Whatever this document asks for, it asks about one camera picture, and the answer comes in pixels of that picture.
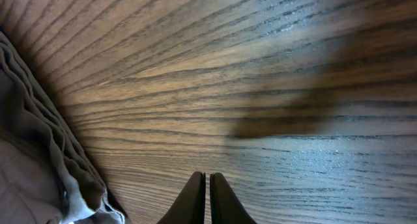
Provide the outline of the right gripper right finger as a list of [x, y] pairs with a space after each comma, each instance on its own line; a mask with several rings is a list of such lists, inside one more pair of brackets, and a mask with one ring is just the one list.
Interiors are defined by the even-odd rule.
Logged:
[[210, 175], [212, 224], [256, 224], [221, 173]]

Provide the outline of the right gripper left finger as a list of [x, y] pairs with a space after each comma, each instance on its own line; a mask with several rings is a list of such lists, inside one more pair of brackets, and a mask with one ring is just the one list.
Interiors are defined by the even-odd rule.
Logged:
[[204, 224], [206, 175], [194, 172], [158, 224]]

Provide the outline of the beige shorts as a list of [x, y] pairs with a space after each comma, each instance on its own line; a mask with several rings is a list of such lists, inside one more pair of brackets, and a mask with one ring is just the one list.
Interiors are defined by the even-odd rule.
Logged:
[[71, 129], [1, 35], [1, 222], [125, 221]]

